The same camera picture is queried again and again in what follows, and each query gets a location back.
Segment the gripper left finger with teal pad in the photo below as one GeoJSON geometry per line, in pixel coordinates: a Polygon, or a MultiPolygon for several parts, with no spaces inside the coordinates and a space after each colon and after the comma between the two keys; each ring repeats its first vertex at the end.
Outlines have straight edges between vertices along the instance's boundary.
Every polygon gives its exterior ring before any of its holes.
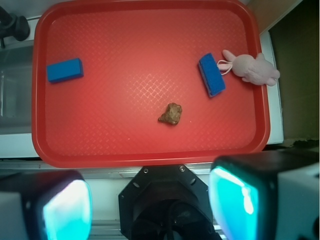
{"type": "Polygon", "coordinates": [[[76,170],[0,178],[2,240],[87,240],[92,219],[90,186],[76,170]]]}

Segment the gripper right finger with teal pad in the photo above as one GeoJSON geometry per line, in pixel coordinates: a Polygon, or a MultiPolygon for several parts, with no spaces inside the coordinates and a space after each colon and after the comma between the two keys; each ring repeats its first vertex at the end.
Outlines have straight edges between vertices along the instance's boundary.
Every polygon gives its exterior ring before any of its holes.
{"type": "Polygon", "coordinates": [[[229,240],[317,240],[320,156],[281,149],[218,157],[211,165],[212,213],[229,240]]]}

